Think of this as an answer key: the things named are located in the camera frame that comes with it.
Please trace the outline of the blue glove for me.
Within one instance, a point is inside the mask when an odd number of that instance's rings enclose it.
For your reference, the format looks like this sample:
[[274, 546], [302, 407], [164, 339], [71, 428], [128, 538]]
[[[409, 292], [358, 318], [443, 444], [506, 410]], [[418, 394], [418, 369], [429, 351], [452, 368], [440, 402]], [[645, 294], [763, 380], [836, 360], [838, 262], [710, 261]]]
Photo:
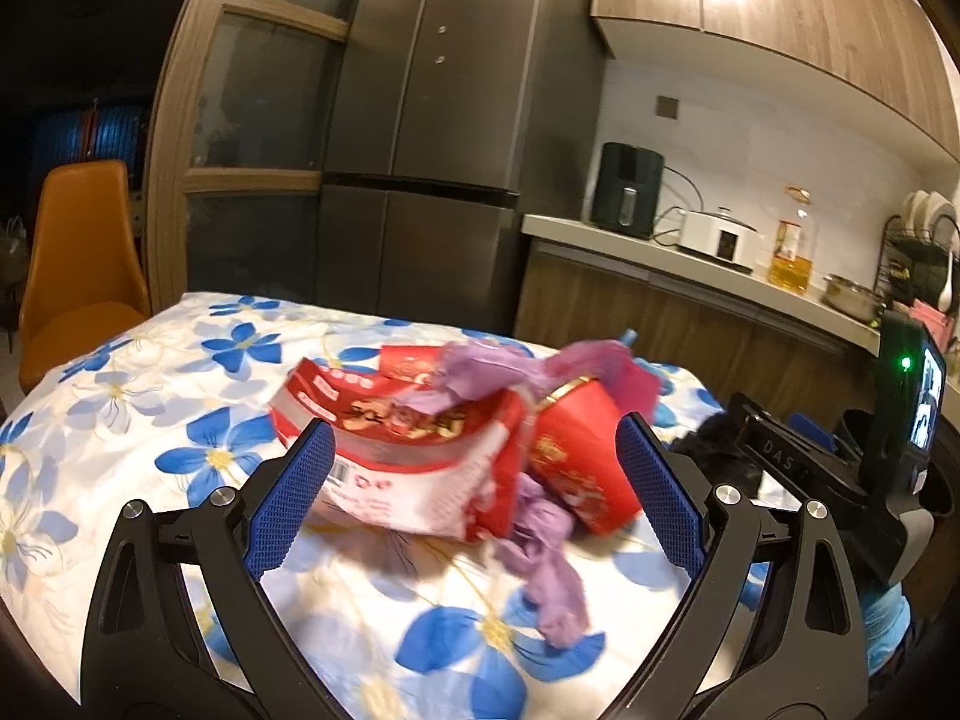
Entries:
[[885, 590], [867, 590], [859, 597], [862, 626], [866, 636], [867, 673], [885, 667], [911, 624], [911, 606], [897, 583]]
[[608, 379], [605, 387], [615, 415], [640, 415], [656, 429], [679, 426], [679, 418], [665, 401], [672, 394], [672, 382], [643, 358], [635, 358], [622, 340], [608, 340]]

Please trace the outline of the red paper cup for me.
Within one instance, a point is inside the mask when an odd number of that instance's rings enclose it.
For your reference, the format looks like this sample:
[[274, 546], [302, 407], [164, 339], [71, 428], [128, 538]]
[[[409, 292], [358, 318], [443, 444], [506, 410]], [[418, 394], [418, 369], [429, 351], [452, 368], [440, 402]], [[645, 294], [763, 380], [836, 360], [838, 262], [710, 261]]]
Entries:
[[530, 472], [596, 535], [615, 532], [641, 510], [615, 450], [621, 417], [601, 383], [587, 377], [537, 406]]

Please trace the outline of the purple plastic bag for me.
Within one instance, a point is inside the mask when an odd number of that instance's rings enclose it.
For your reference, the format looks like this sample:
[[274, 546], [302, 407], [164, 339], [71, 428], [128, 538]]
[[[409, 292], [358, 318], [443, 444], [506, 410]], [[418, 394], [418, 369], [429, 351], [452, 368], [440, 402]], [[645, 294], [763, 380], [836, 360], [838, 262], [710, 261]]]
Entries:
[[509, 572], [524, 580], [524, 595], [537, 611], [537, 631], [547, 644], [569, 649], [589, 628], [584, 582], [565, 556], [565, 544], [583, 522], [529, 468], [537, 406], [565, 385], [553, 382], [545, 371], [545, 359], [555, 353], [536, 358], [511, 344], [485, 340], [391, 346], [384, 353], [381, 371], [420, 380], [425, 390], [405, 395], [404, 403], [425, 415], [506, 388], [523, 397], [530, 411], [529, 437], [523, 444], [516, 512], [511, 532], [498, 541], [494, 554]]

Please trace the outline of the red snack bag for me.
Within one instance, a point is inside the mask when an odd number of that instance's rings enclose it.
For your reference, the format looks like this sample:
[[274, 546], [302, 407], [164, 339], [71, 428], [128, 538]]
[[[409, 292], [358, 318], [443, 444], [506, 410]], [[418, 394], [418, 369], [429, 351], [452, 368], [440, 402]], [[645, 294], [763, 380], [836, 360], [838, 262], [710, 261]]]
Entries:
[[420, 380], [302, 359], [268, 403], [291, 445], [314, 421], [332, 427], [334, 465], [314, 507], [364, 525], [477, 541], [505, 538], [516, 512], [530, 411], [509, 388], [436, 415], [400, 399]]

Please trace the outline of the black plastic bag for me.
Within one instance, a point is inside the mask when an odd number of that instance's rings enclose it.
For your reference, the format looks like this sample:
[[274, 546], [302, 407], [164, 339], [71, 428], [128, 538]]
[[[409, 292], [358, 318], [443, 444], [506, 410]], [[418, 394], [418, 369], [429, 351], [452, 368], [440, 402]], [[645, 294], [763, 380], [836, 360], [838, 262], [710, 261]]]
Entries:
[[703, 421], [695, 431], [670, 444], [674, 454], [690, 457], [713, 486], [731, 484], [750, 499], [760, 489], [761, 468], [737, 444], [740, 427], [726, 411]]

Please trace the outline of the wooden lower cabinets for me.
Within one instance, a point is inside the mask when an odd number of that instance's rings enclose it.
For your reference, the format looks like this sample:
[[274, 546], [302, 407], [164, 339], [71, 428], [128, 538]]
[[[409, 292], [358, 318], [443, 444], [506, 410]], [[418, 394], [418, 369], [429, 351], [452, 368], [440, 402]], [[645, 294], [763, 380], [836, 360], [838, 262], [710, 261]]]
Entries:
[[844, 411], [874, 411], [896, 379], [918, 376], [923, 356], [898, 317], [892, 348], [872, 335], [843, 340], [784, 310], [569, 244], [527, 248], [514, 335], [545, 346], [638, 333], [633, 349], [683, 367], [719, 403], [744, 394], [779, 419], [800, 413], [833, 427]]

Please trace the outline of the pink utensil holder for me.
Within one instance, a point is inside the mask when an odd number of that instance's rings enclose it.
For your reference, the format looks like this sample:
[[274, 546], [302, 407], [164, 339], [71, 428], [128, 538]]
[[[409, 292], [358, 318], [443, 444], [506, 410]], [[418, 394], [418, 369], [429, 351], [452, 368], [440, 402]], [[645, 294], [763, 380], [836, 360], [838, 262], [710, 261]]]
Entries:
[[928, 329], [937, 349], [940, 353], [945, 353], [953, 337], [955, 320], [919, 299], [913, 301], [913, 305], [910, 307], [910, 316]]

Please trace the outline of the cooking oil bottle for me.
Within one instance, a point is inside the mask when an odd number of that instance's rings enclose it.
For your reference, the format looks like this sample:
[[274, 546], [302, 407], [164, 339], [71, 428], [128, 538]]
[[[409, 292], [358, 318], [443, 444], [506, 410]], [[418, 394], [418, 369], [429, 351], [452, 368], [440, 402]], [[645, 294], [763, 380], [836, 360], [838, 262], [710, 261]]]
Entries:
[[788, 203], [779, 213], [766, 278], [794, 294], [809, 289], [817, 245], [817, 222], [812, 213], [811, 192], [799, 185], [786, 185]]

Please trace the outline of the black dish rack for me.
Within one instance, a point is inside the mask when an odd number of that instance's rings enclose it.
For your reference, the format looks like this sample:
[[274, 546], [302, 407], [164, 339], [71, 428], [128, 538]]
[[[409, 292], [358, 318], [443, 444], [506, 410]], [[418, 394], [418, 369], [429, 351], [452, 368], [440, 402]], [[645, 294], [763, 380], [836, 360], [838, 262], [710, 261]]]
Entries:
[[900, 215], [885, 221], [875, 266], [874, 291], [888, 305], [921, 301], [937, 309], [950, 301], [946, 314], [958, 314], [958, 224], [940, 215], [933, 227], [916, 232]]

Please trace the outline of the white rice cooker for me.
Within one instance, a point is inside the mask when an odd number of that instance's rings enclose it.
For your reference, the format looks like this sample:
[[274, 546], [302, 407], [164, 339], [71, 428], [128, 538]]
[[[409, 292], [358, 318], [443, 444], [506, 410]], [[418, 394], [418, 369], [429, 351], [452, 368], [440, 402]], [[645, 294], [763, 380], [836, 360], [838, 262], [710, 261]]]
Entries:
[[680, 228], [677, 249], [686, 255], [752, 275], [760, 247], [757, 230], [736, 220], [726, 206], [711, 211], [688, 211]]

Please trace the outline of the blue floral tablecloth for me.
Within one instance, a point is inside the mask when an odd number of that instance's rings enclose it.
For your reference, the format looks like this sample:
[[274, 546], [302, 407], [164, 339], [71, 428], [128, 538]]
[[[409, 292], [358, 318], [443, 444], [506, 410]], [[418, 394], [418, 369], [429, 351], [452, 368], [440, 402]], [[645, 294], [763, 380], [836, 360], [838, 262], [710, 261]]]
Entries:
[[[47, 372], [2, 427], [2, 598], [44, 668], [80, 690], [94, 580], [122, 505], [174, 511], [239, 486], [281, 444], [270, 397], [312, 359], [347, 376], [386, 344], [460, 328], [194, 293]], [[324, 515], [262, 580], [356, 718], [592, 718], [649, 652], [688, 585], [644, 518], [566, 551], [589, 628], [551, 649], [517, 578], [434, 538]]]

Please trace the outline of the black air fryer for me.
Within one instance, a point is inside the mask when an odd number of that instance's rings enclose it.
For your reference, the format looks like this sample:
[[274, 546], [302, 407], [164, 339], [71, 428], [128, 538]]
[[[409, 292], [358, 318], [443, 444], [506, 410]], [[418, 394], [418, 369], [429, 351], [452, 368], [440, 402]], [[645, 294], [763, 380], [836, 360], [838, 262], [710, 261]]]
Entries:
[[601, 229], [649, 241], [661, 193], [664, 156], [626, 143], [601, 149], [590, 221]]

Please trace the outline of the dark grey refrigerator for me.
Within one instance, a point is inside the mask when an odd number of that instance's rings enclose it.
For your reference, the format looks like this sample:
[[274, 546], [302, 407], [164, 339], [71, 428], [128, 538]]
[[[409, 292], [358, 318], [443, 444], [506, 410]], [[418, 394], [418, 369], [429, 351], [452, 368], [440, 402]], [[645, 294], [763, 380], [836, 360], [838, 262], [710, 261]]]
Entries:
[[605, 47], [590, 0], [358, 0], [327, 137], [316, 298], [494, 333], [530, 215], [576, 218]]

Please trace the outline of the wooden glass door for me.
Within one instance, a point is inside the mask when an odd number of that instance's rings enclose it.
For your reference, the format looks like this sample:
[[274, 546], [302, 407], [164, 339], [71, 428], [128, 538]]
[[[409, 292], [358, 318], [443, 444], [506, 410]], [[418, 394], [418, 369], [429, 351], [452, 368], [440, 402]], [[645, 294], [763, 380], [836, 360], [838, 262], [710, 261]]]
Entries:
[[308, 302], [320, 179], [358, 0], [185, 0], [146, 149], [153, 309], [187, 291]]

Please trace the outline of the wall power socket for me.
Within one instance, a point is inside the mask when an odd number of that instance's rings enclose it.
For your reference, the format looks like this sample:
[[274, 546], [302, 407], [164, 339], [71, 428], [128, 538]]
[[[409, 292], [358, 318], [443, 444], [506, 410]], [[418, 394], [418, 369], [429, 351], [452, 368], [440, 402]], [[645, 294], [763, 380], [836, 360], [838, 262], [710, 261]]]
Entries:
[[658, 96], [656, 98], [656, 115], [663, 119], [676, 121], [679, 118], [679, 99], [670, 98], [670, 96]]

